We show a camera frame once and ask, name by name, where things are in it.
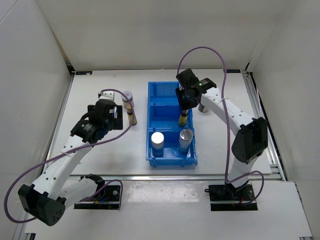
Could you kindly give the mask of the aluminium frame rail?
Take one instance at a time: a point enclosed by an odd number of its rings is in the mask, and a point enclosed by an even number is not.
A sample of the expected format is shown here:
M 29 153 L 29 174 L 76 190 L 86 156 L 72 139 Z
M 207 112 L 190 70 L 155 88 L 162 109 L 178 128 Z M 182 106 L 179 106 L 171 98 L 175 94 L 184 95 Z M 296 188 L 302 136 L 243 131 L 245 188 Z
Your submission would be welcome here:
M 53 149 L 54 149 L 54 146 L 56 144 L 58 132 L 59 132 L 60 125 L 61 125 L 61 122 L 62 122 L 62 118 L 63 118 L 63 115 L 64 115 L 64 111 L 65 111 L 65 107 L 66 107 L 66 104 L 67 104 L 67 100 L 68 100 L 68 97 L 69 97 L 69 94 L 70 94 L 70 90 L 71 90 L 71 86 L 72 86 L 72 83 L 73 83 L 74 75 L 75 75 L 75 73 L 71 72 L 70 78 L 68 79 L 67 90 L 66 90 L 66 92 L 64 94 L 64 98 L 63 98 L 63 102 L 62 102 L 62 105 L 61 105 L 61 108 L 60 108 L 60 112 L 59 112 L 58 118 L 57 118 L 56 123 L 55 123 L 54 132 L 53 132 L 52 137 L 50 139 L 50 145 L 49 145 L 49 148 L 48 148 L 48 151 L 46 153 L 46 156 L 45 156 L 44 160 L 48 160 L 53 155 Z M 21 180 L 19 182 L 19 185 L 28 183 L 28 182 L 26 182 L 26 177 L 32 177 L 32 180 L 35 180 L 36 177 L 39 177 L 42 174 L 43 169 L 46 166 L 47 165 L 44 164 L 44 165 L 38 167 L 37 169 L 34 169 L 34 170 L 30 171 L 23 178 L 21 178 Z M 14 235 L 12 237 L 13 240 L 34 240 L 35 239 L 35 235 L 36 235 L 35 233 L 25 233 L 26 224 L 27 223 L 25 222 L 25 223 L 18 223 L 16 225 L 16 228 L 15 228 L 15 231 L 14 231 Z

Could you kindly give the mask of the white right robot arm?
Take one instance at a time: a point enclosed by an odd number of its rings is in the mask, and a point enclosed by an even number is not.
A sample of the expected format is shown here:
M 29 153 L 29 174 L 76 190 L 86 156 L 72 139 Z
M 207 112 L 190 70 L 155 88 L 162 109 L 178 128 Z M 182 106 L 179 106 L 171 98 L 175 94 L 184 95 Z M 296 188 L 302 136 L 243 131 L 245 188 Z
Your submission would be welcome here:
M 238 199 L 249 182 L 257 159 L 268 147 L 268 124 L 263 117 L 254 118 L 224 97 L 222 90 L 209 78 L 198 79 L 188 68 L 177 74 L 179 87 L 175 90 L 182 111 L 203 105 L 227 126 L 228 159 L 225 167 L 224 193 L 230 200 Z

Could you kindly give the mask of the silver-lid shaker jar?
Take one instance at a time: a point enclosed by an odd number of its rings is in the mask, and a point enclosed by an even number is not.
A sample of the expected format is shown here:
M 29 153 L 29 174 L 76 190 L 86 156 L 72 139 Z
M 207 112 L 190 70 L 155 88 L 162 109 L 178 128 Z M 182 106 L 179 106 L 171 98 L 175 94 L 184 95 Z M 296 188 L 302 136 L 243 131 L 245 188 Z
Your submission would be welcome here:
M 151 135 L 152 154 L 155 157 L 161 157 L 164 153 L 165 137 L 161 132 L 154 132 Z
M 189 128 L 184 128 L 179 133 L 179 141 L 178 141 L 178 150 L 182 153 L 187 153 L 190 147 L 190 144 L 193 140 L 194 133 Z

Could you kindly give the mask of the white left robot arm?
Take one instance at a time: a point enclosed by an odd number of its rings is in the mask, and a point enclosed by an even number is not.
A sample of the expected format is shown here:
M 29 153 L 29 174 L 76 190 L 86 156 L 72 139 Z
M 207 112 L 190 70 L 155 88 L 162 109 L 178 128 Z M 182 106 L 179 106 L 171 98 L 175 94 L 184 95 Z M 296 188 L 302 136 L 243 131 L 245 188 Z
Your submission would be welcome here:
M 65 182 L 93 145 L 112 130 L 123 129 L 123 107 L 100 99 L 88 105 L 87 113 L 70 131 L 61 158 L 48 165 L 31 185 L 22 185 L 18 196 L 24 210 L 47 226 L 55 225 L 70 206 L 83 199 L 98 201 L 105 194 L 105 180 L 95 174 L 81 176 L 77 183 Z

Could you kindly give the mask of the grey-lid spice jar left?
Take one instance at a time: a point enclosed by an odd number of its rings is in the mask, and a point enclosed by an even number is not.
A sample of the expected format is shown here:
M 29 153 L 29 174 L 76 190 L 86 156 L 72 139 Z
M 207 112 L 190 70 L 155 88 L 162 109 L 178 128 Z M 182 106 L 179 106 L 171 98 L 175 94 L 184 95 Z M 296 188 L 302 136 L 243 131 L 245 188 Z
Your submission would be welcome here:
M 126 110 L 130 110 L 135 104 L 133 100 L 133 94 L 131 91 L 125 90 L 123 91 L 124 96 L 121 97 L 123 107 Z

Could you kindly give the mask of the blue plastic divided bin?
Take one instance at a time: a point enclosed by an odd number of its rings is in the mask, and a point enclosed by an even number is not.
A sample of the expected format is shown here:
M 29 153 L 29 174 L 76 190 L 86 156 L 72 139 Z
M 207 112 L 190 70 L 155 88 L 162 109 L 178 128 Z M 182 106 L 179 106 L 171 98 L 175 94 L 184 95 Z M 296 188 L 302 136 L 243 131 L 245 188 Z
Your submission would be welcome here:
M 152 167 L 157 166 L 196 166 L 196 137 L 192 138 L 188 152 L 179 151 L 180 132 L 178 125 L 180 107 L 176 96 L 179 83 L 176 81 L 151 81 L 148 83 L 146 160 Z M 164 135 L 163 154 L 155 156 L 152 134 Z

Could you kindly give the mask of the grey-lid spice jar right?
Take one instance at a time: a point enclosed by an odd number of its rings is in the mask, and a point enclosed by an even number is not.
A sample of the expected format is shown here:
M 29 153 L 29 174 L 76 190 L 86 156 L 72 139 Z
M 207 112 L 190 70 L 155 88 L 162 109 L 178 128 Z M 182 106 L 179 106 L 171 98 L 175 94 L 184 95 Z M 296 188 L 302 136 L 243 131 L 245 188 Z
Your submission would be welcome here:
M 202 105 L 201 103 L 198 105 L 198 110 L 201 112 L 201 113 L 207 113 L 209 111 L 209 109 Z

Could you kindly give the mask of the yellow bottle tan cap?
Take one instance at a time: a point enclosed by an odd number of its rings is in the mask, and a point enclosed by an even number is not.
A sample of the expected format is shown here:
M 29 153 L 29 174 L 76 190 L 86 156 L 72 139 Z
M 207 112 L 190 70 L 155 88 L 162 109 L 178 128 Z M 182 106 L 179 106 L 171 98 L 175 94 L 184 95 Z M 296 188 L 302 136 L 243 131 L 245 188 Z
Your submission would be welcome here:
M 182 110 L 180 112 L 179 119 L 178 119 L 178 125 L 180 127 L 185 127 L 187 125 L 188 114 L 189 114 L 188 110 Z
M 135 126 L 138 123 L 136 115 L 134 114 L 132 108 L 127 109 L 127 117 L 129 124 L 131 124 L 132 126 Z

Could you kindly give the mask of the grey-lid spice jar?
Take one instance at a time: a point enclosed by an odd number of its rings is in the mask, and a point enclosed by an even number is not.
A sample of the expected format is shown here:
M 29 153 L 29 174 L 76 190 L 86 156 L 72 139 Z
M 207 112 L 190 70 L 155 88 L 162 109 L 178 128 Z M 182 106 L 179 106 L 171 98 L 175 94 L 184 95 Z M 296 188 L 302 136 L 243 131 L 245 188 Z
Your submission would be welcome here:
M 201 112 L 201 113 L 207 113 L 209 111 L 209 109 L 202 105 L 201 103 L 198 105 L 198 110 Z
M 131 91 L 125 90 L 123 91 L 124 96 L 121 97 L 123 107 L 126 110 L 130 110 L 135 104 L 133 100 L 133 94 Z

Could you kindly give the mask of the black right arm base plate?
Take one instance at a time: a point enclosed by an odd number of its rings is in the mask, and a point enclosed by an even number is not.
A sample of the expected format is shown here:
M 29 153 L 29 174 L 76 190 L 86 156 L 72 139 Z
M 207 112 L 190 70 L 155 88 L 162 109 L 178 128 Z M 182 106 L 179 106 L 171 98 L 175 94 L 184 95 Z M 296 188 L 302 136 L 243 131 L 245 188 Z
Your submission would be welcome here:
M 255 198 L 253 186 L 247 184 L 240 191 L 234 193 L 225 184 L 209 185 L 204 190 L 209 194 L 210 210 L 212 212 L 237 212 L 237 211 L 257 211 L 258 206 Z

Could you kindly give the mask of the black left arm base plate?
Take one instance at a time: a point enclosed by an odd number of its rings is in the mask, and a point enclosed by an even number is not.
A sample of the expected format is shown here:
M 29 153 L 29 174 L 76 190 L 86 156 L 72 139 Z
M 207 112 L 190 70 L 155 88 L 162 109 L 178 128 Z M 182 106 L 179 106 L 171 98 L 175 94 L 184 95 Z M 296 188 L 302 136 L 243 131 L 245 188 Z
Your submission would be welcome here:
M 108 181 L 93 197 L 74 204 L 75 210 L 120 210 L 124 185 L 121 180 Z

